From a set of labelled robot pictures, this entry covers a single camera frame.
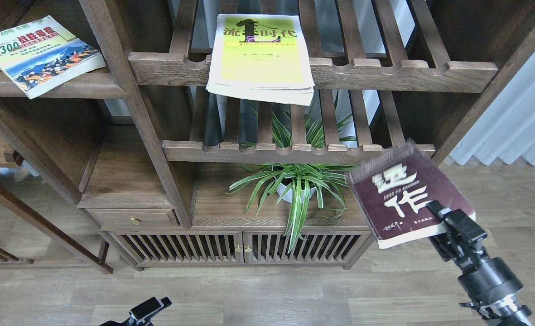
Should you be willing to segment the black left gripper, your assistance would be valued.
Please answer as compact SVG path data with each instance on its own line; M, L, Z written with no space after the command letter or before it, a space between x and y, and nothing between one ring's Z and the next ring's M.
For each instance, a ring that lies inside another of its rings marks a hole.
M100 326L151 326L153 324L150 321L151 318L171 305L172 302L169 297L162 299L151 297L133 309L130 309L128 319L122 322L106 321L101 323Z

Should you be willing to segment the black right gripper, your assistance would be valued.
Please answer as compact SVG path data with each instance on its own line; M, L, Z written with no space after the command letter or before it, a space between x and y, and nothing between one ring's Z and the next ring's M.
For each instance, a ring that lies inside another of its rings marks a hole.
M462 270L458 282L470 297L462 307L474 310L520 310L516 293L523 284L501 258L490 258L483 249L487 232L462 209L455 211L437 200L427 209L439 219L444 233L429 237L444 262L453 260Z

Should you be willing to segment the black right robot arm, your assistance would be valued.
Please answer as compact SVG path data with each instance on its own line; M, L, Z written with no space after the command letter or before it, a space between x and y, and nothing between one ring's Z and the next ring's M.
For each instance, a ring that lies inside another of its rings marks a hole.
M501 258L487 254L482 245L487 232L462 209L452 211L437 200L426 207L445 229L431 243L443 261L453 260L462 270L458 282L471 300L460 305L476 310L489 326L530 326L532 312L516 298L523 284Z

